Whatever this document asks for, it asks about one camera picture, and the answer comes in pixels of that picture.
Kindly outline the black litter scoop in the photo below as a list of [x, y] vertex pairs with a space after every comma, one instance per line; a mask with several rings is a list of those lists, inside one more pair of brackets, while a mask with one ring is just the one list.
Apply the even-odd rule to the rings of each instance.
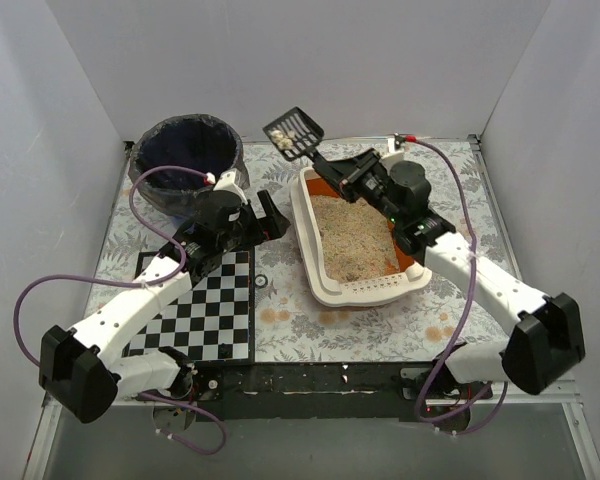
[[263, 128], [267, 139], [289, 162], [314, 159], [324, 139], [324, 130], [302, 109], [293, 107]]

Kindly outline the white orange litter box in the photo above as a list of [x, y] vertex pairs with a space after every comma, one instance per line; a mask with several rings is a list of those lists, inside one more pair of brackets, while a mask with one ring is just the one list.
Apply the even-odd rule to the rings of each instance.
[[310, 167], [290, 183], [294, 228], [313, 296], [328, 307], [372, 307], [424, 289], [432, 272], [401, 253], [392, 224], [350, 204]]

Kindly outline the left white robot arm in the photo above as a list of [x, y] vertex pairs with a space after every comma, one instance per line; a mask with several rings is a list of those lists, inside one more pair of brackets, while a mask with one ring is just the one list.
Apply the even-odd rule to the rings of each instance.
[[39, 384], [79, 421], [101, 417], [115, 400], [161, 391], [173, 400], [194, 386], [194, 362], [171, 346], [132, 357], [122, 351], [172, 301], [216, 270], [223, 257], [283, 237], [289, 220], [266, 190], [258, 193], [264, 214], [226, 190], [212, 191], [201, 209], [185, 220], [134, 286], [65, 330], [42, 337]]

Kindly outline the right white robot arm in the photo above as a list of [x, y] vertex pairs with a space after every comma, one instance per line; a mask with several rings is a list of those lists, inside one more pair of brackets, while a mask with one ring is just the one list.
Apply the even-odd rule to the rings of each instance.
[[365, 200], [393, 225], [398, 248], [419, 265], [463, 290], [500, 325], [501, 344], [454, 346], [440, 358], [444, 379], [453, 384], [511, 382], [538, 395], [585, 357], [578, 303], [524, 284], [478, 255], [455, 226], [429, 204], [431, 185], [418, 163], [399, 160], [391, 167], [370, 149], [348, 159], [311, 156], [314, 171], [344, 200]]

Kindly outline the blue trash bin with bag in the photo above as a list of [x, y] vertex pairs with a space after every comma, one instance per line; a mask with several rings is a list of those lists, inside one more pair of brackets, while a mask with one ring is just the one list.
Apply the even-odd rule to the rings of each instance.
[[[238, 186], [250, 187], [240, 136], [209, 114], [171, 117], [145, 132], [131, 147], [128, 176], [136, 181], [146, 171], [167, 165], [217, 177], [234, 170]], [[138, 187], [138, 193], [156, 210], [179, 220], [192, 216], [209, 190], [201, 177], [174, 170], [153, 173]]]

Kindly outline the black white chessboard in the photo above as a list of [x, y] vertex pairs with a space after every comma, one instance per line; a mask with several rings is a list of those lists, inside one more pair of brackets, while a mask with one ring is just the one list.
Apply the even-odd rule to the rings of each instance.
[[[253, 362], [253, 278], [249, 251], [226, 254], [216, 270], [142, 327], [123, 355], [140, 356], [172, 347], [194, 362]], [[232, 346], [230, 359], [218, 358], [220, 344]]]

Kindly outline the floral table mat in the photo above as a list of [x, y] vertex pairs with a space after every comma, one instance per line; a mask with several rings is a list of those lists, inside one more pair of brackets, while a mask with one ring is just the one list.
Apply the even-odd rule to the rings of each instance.
[[[513, 272], [502, 233], [492, 215], [480, 169], [468, 142], [437, 142], [459, 172], [479, 241], [480, 253]], [[421, 163], [434, 187], [432, 206], [470, 239], [457, 187], [444, 162], [433, 152], [411, 146], [407, 158]], [[269, 191], [285, 216], [294, 220], [290, 187], [309, 166], [284, 161], [272, 146], [245, 146], [251, 188]], [[125, 179], [107, 235], [97, 276], [128, 281], [146, 268], [162, 241], [143, 229], [129, 210], [130, 180]], [[319, 237], [327, 280], [365, 280], [371, 273], [391, 275], [380, 286], [397, 286], [404, 275], [398, 254], [389, 254], [388, 226], [361, 200], [317, 198]], [[123, 347], [123, 355], [143, 355], [173, 346], [194, 360], [218, 360], [218, 347], [229, 359], [256, 362], [401, 362], [427, 361], [441, 353], [464, 308], [464, 295], [433, 274], [428, 284], [382, 306], [326, 306], [316, 300], [292, 226], [284, 238], [255, 253], [229, 254], [223, 264], [192, 292], [180, 297]]]

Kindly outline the black chess piece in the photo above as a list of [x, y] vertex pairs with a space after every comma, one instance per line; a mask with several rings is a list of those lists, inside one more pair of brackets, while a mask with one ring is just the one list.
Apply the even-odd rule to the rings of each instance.
[[232, 357], [232, 346], [230, 344], [220, 344], [218, 346], [218, 358], [230, 359]]

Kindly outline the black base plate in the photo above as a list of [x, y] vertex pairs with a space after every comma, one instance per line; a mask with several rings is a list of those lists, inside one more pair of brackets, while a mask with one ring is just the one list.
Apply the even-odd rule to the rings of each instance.
[[161, 401], [196, 405], [222, 420], [370, 419], [413, 422], [432, 365], [407, 363], [197, 364], [175, 393], [152, 389]]

